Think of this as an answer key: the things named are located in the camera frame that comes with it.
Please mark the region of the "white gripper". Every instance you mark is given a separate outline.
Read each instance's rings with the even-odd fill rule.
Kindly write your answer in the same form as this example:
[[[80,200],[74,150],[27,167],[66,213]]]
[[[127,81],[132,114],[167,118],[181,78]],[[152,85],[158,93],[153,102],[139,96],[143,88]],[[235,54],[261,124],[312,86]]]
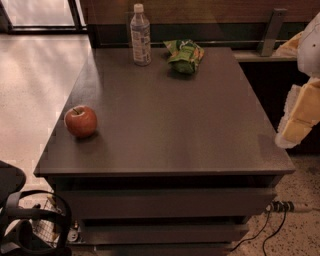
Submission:
[[[284,105],[284,115],[277,128],[275,143],[291,149],[299,145],[320,122],[320,12],[303,32],[280,45],[279,57],[296,57],[298,69],[310,78],[303,86],[293,85]]]

